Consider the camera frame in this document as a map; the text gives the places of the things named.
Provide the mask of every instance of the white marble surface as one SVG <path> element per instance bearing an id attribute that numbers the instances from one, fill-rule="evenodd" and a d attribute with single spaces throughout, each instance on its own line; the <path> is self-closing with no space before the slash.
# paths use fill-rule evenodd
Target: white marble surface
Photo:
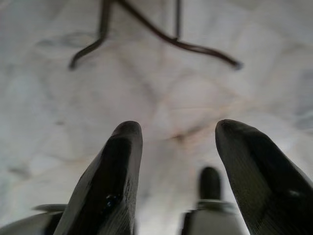
<path id="1" fill-rule="evenodd" d="M 133 2 L 173 31 L 173 2 Z M 138 121 L 144 138 L 140 234 L 177 234 L 205 165 L 219 169 L 225 199 L 235 202 L 215 148 L 220 119 L 264 131 L 313 179 L 309 0 L 184 1 L 182 38 L 225 50 L 244 62 L 241 71 L 161 42 L 115 5 L 108 40 L 69 71 L 95 38 L 98 4 L 0 1 L 1 225 L 37 204 L 66 203 L 126 120 Z"/>

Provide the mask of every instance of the metal stand leg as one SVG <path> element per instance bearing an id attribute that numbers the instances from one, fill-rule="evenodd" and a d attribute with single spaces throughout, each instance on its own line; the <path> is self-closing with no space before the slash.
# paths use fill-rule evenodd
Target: metal stand leg
<path id="1" fill-rule="evenodd" d="M 98 29 L 98 40 L 95 41 L 93 44 L 89 45 L 88 47 L 82 49 L 81 51 L 77 52 L 69 65 L 71 70 L 75 69 L 76 62 L 79 58 L 87 55 L 88 53 L 96 50 L 107 38 L 108 31 L 109 31 L 109 20 L 110 20 L 110 13 L 111 13 L 111 5 L 112 0 L 102 0 L 102 7 L 101 7 L 101 15 L 100 15 L 100 24 Z"/>
<path id="2" fill-rule="evenodd" d="M 241 62 L 233 59 L 232 57 L 230 57 L 229 55 L 226 55 L 225 53 L 221 51 L 179 41 L 180 22 L 181 22 L 181 0 L 176 1 L 176 4 L 177 4 L 176 5 L 176 36 L 174 38 L 160 31 L 156 26 L 154 26 L 151 22 L 149 22 L 137 9 L 135 9 L 129 2 L 125 0 L 116 0 L 116 1 L 132 16 L 137 18 L 137 20 L 139 20 L 144 26 L 146 26 L 154 34 L 156 34 L 161 39 L 167 41 L 168 43 L 184 50 L 217 57 L 225 61 L 226 63 L 229 63 L 236 70 L 239 70 L 242 68 L 243 64 Z M 79 58 L 97 49 L 106 39 L 107 34 L 108 34 L 111 4 L 112 4 L 112 0 L 102 0 L 102 14 L 100 18 L 99 39 L 93 44 L 91 44 L 90 46 L 86 47 L 85 49 L 82 49 L 73 57 L 71 64 L 69 66 L 70 69 L 75 68 L 76 61 Z"/>

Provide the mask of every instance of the marble floor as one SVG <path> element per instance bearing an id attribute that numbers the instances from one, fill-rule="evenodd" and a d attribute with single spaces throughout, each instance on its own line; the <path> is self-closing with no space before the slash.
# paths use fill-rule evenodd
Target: marble floor
<path id="1" fill-rule="evenodd" d="M 132 2 L 173 31 L 174 1 Z M 0 0 L 0 225 L 66 203 L 126 120 L 144 139 L 141 235 L 179 233 L 205 165 L 219 169 L 235 203 L 215 147 L 220 119 L 265 132 L 313 179 L 312 1 L 185 0 L 182 38 L 228 52 L 244 62 L 240 71 L 165 44 L 115 5 L 108 40 L 69 71 L 95 39 L 98 5 Z"/>

